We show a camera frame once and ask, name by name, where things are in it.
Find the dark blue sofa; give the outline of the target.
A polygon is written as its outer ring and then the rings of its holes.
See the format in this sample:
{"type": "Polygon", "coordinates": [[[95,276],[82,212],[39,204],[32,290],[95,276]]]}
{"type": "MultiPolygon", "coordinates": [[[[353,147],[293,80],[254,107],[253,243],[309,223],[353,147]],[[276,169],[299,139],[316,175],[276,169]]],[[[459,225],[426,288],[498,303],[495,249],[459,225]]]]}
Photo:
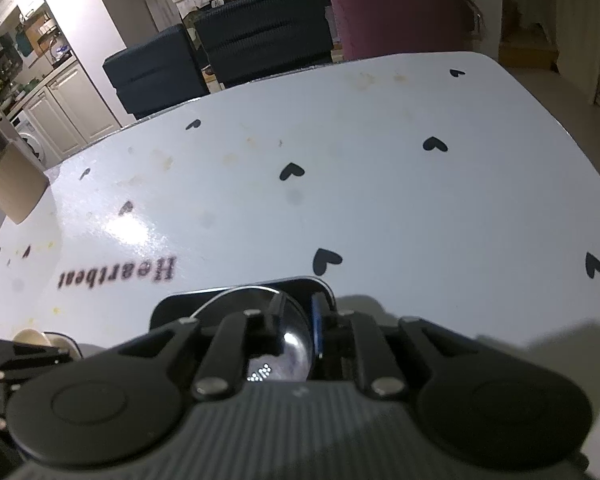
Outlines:
{"type": "Polygon", "coordinates": [[[204,14],[195,29],[226,88],[332,62],[323,0],[236,0],[204,14]]]}

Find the cream ceramic handled bowl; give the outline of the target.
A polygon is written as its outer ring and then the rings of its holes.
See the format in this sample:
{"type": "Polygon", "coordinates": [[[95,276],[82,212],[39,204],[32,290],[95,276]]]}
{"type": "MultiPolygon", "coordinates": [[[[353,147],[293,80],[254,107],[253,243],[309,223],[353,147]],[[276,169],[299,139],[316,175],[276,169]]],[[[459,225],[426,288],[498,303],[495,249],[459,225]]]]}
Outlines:
{"type": "Polygon", "coordinates": [[[82,358],[81,350],[76,342],[72,338],[60,333],[41,332],[34,328],[24,328],[16,333],[15,336],[12,337],[12,340],[18,342],[18,344],[33,344],[34,346],[45,346],[67,350],[69,356],[71,356],[71,359],[73,360],[82,358]]]}

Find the square stainless steel container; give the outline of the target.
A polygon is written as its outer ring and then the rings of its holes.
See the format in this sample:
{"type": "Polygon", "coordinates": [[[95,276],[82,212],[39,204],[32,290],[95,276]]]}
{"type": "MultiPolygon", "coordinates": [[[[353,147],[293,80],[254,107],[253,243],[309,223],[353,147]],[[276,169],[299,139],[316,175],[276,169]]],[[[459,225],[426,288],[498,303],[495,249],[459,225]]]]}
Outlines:
{"type": "Polygon", "coordinates": [[[247,365],[250,382],[304,382],[322,356],[324,316],[336,312],[332,290],[319,278],[297,276],[251,285],[181,292],[161,300],[151,313],[154,330],[179,318],[196,318],[214,330],[233,313],[252,315],[258,334],[247,365]]]}

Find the beige waste bin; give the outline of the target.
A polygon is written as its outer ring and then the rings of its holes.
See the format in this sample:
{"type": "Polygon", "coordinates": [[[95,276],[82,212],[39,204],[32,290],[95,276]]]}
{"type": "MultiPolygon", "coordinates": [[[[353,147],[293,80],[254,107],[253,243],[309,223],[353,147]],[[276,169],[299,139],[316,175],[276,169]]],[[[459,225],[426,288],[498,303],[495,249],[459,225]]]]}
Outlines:
{"type": "Polygon", "coordinates": [[[49,185],[44,171],[0,128],[0,209],[5,216],[22,223],[49,185]]]}

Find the round stainless steel bowl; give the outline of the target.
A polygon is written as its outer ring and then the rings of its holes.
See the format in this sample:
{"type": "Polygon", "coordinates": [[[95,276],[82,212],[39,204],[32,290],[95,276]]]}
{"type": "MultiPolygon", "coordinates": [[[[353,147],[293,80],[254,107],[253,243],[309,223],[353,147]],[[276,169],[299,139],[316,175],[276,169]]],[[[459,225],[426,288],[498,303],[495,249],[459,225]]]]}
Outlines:
{"type": "Polygon", "coordinates": [[[314,360],[313,335],[298,301],[271,286],[240,286],[219,292],[193,317],[204,327],[214,327],[235,312],[251,318],[248,382],[304,382],[308,378],[314,360]]]}

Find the white kitchen cabinet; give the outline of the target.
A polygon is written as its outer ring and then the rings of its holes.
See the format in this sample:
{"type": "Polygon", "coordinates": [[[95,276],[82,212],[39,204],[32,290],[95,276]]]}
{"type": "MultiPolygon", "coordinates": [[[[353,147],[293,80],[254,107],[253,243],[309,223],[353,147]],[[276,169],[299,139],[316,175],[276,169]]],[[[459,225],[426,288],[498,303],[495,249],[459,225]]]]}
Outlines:
{"type": "Polygon", "coordinates": [[[45,168],[121,128],[74,58],[46,76],[7,118],[45,168]]]}

